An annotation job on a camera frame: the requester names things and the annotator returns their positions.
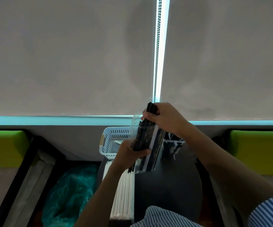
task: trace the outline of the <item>person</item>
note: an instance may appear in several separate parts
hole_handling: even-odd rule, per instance
[[[229,195],[233,205],[248,218],[249,227],[273,226],[273,185],[215,144],[189,123],[170,103],[155,103],[158,115],[143,112],[142,119],[183,138],[209,174]],[[101,185],[86,205],[74,227],[108,226],[116,188],[122,173],[150,150],[134,152],[124,141]],[[200,226],[174,212],[150,206],[137,226]]]

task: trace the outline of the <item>person's left hand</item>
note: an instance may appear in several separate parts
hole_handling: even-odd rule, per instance
[[[121,173],[131,167],[138,158],[144,157],[151,153],[150,149],[133,151],[131,146],[132,140],[125,140],[119,147],[112,165]]]

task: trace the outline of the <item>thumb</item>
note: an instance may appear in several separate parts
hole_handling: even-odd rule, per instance
[[[150,149],[145,149],[145,150],[141,150],[141,151],[135,151],[135,156],[137,158],[142,158],[150,153],[151,153]]]
[[[155,114],[152,114],[150,112],[144,112],[143,113],[143,116],[148,119],[149,121],[151,122],[156,122],[156,119],[157,119],[157,115]]]

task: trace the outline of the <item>basket handle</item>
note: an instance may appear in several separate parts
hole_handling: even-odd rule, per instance
[[[105,137],[105,135],[102,134],[101,141],[100,141],[100,146],[103,146],[104,137]]]

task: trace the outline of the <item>person's right hand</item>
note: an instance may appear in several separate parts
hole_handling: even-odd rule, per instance
[[[170,103],[154,103],[157,106],[157,115],[143,112],[143,117],[156,123],[161,129],[174,133],[182,138],[184,129],[189,124],[188,121]]]

